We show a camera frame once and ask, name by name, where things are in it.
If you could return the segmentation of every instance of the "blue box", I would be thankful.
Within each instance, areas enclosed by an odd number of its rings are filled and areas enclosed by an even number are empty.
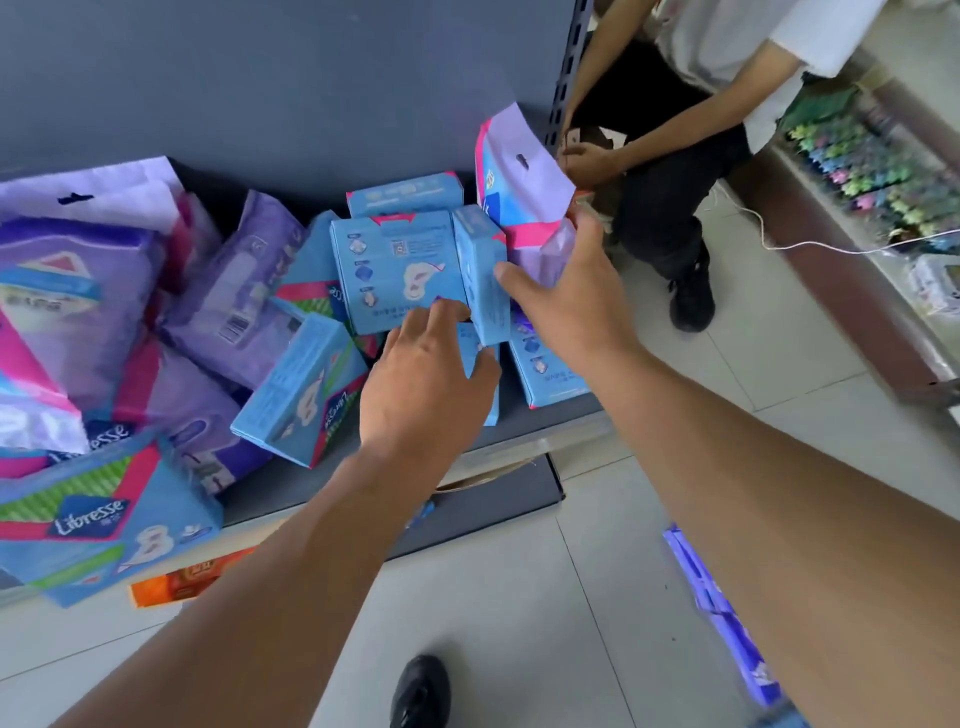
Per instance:
[[[470,319],[485,347],[510,338],[510,296],[493,275],[507,260],[507,236],[477,205],[453,211],[453,238],[460,258]]]
[[[473,365],[476,364],[477,354],[485,347],[480,343],[476,328],[473,324],[457,324],[457,339],[460,343],[460,358],[464,362],[464,372],[467,376],[473,375]],[[496,360],[500,360],[500,347],[493,349]],[[484,427],[496,425],[500,419],[500,384],[497,382],[496,390],[493,392],[493,407],[490,408],[490,414],[484,422]]]
[[[347,324],[350,330],[340,272],[330,238],[330,223],[339,219],[337,213],[331,210],[313,219],[306,242],[294,258],[290,270],[280,279],[273,301],[298,318],[304,313],[319,313]],[[368,359],[376,359],[383,336],[354,336],[353,343]]]
[[[367,364],[339,321],[307,314],[286,352],[230,430],[313,468],[367,379]]]
[[[530,409],[589,393],[584,379],[543,345],[526,316],[515,310],[512,321],[510,353]]]
[[[438,298],[467,302],[449,212],[334,220],[330,230],[358,334],[389,331]]]
[[[381,184],[347,193],[350,217],[432,212],[463,206],[464,188],[453,172]]]
[[[147,429],[0,480],[0,567],[68,607],[209,541],[223,521],[220,503]]]

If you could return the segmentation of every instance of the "sanitary pad package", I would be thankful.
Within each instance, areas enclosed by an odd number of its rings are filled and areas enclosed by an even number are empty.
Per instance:
[[[464,372],[467,376],[473,375],[473,366],[476,364],[477,354],[484,349],[484,345],[480,343],[480,338],[477,336],[476,328],[473,324],[457,324],[457,339],[460,343],[460,358],[464,362]],[[496,354],[496,360],[500,360],[500,347],[495,346],[493,352]],[[496,390],[493,392],[493,407],[490,409],[490,414],[487,415],[487,420],[484,422],[484,426],[491,427],[496,425],[496,421],[500,419],[500,385],[496,385]]]
[[[212,494],[273,457],[230,432],[239,412],[240,406],[196,364],[147,334],[127,360],[109,418],[161,431]]]
[[[590,391],[580,375],[572,372],[543,345],[527,317],[516,310],[513,312],[510,352],[514,356],[523,394],[531,409],[579,397]]]
[[[507,233],[507,256],[546,286],[573,252],[566,220],[575,191],[516,104],[480,128],[475,149],[477,202]]]
[[[222,524],[220,504],[150,430],[0,481],[0,566],[64,607]]]
[[[223,242],[166,157],[0,183],[0,220],[52,217],[164,235],[160,285],[180,293]]]
[[[88,451],[163,262],[159,235],[17,218],[0,226],[0,447]]]
[[[388,331],[438,298],[467,302],[449,212],[334,220],[330,230],[357,333]]]
[[[460,258],[470,318],[485,347],[510,338],[510,296],[493,276],[507,259],[503,231],[476,205],[453,211],[453,237]]]
[[[290,270],[280,280],[274,301],[287,310],[295,306],[303,313],[319,313],[346,324],[351,330],[344,291],[340,285],[337,260],[333,255],[330,223],[339,220],[335,212],[323,212],[313,219],[306,242]],[[383,343],[381,334],[354,336],[353,343],[368,359],[375,359]]]
[[[464,203],[464,188],[453,172],[381,184],[347,193],[350,217],[454,209]]]
[[[367,380],[367,364],[339,321],[308,314],[233,431],[313,468]]]
[[[297,328],[296,317],[268,299],[304,235],[280,202],[251,191],[237,231],[171,306],[162,329],[211,372],[255,389]]]

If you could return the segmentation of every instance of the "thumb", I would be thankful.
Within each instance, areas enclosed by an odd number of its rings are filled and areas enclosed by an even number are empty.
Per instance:
[[[546,293],[546,289],[530,278],[527,272],[513,263],[498,262],[493,274],[510,294],[510,298],[520,304],[520,308],[536,308],[537,300]]]

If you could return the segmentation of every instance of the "black sneaker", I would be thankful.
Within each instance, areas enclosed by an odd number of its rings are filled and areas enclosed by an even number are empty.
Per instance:
[[[710,253],[707,244],[701,243],[697,262],[670,281],[673,291],[670,302],[670,321],[680,331],[699,333],[713,321],[716,303],[710,290]]]
[[[390,728],[444,728],[450,718],[450,678],[433,655],[415,657],[400,674]]]

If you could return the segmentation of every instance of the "orange package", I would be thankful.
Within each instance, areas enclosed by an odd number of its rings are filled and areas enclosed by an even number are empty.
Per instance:
[[[223,576],[227,567],[235,564],[251,551],[253,551],[252,547],[233,551],[210,561],[202,561],[200,564],[131,584],[133,604],[137,609],[156,607],[200,596],[207,587]]]

